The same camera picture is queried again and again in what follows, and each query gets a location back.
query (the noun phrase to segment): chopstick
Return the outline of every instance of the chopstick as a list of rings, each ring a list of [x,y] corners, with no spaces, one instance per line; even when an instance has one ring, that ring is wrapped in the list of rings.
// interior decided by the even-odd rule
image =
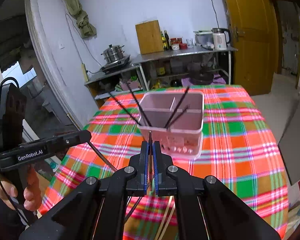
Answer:
[[[176,112],[177,112],[179,106],[181,105],[183,99],[185,99],[185,96],[186,96],[186,94],[188,93],[189,89],[190,89],[190,86],[188,86],[188,87],[186,88],[185,93],[184,93],[184,94],[182,95],[182,97],[180,98],[180,101],[178,102],[177,106],[176,106],[175,109],[173,110],[173,113],[172,113],[172,115],[170,116],[170,118],[168,119],[168,121],[167,121],[166,125],[164,126],[164,128],[167,128],[168,124],[170,123],[170,121],[172,120],[172,118],[174,117],[174,115],[176,114]]]
[[[132,94],[132,96],[133,96],[133,99],[134,99],[135,102],[137,103],[137,105],[138,105],[138,107],[139,107],[139,110],[140,110],[142,116],[144,117],[144,119],[146,119],[148,125],[152,127],[152,124],[150,123],[150,121],[149,121],[148,117],[146,116],[145,112],[143,111],[141,105],[139,104],[139,101],[137,100],[137,98],[136,98],[135,94],[133,93],[131,87],[129,86],[128,82],[127,82],[126,84],[127,84],[127,87],[129,88],[129,90],[130,90],[130,92],[131,92],[131,94]]]
[[[117,104],[128,114],[128,115],[130,115],[130,117],[138,124],[138,125],[140,125],[141,126],[141,124],[138,122],[138,120],[137,119],[135,119],[133,116],[132,116],[132,114],[130,114],[129,113],[129,111],[117,100],[117,98],[113,95],[113,94],[111,94],[111,92],[108,92],[108,94],[114,99],[114,101],[116,101],[117,102]]]
[[[176,120],[178,120],[178,119],[179,119],[179,118],[180,118],[180,117],[181,117],[181,116],[189,109],[189,107],[190,107],[190,105],[187,105],[187,106],[185,107],[185,109],[183,109],[182,112],[181,112],[175,119],[173,119],[171,123],[168,124],[167,129],[168,129],[170,126],[172,126],[172,125],[174,124],[174,122],[175,122]]]

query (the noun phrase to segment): pink plastic container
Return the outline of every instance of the pink plastic container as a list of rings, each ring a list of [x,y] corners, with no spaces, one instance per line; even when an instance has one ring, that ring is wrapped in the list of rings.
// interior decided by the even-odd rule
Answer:
[[[174,118],[187,105],[189,109],[169,129],[163,128],[174,111],[183,92],[148,92],[140,101],[153,127],[142,117],[138,125],[144,138],[152,131],[153,141],[160,141],[161,152],[182,159],[196,159],[201,154],[203,127],[203,93],[188,92]]]

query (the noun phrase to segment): wooden cutting board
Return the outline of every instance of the wooden cutting board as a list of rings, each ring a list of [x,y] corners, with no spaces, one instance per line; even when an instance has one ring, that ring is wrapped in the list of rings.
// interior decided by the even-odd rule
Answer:
[[[141,54],[164,51],[158,20],[136,25]]]

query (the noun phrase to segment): electric kettle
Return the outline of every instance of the electric kettle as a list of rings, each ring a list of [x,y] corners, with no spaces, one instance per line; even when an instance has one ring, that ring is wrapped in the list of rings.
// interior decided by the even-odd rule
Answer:
[[[227,32],[229,35],[229,41],[226,41],[225,32]],[[212,36],[213,36],[214,48],[217,50],[227,49],[227,44],[231,42],[230,31],[225,28],[212,28]]]

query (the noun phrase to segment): blue gripper pad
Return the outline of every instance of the blue gripper pad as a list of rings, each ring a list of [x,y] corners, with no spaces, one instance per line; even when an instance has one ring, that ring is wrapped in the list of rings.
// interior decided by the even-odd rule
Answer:
[[[145,192],[145,195],[147,195],[147,186],[148,186],[148,158],[149,158],[148,153],[149,153],[149,143],[147,142],[146,161],[145,161],[145,170],[144,170],[144,174],[145,174],[144,192]]]
[[[153,144],[152,152],[153,152],[153,167],[154,167],[154,189],[155,189],[155,193],[158,195],[159,194],[158,164],[157,164],[157,157],[156,157],[154,144]]]

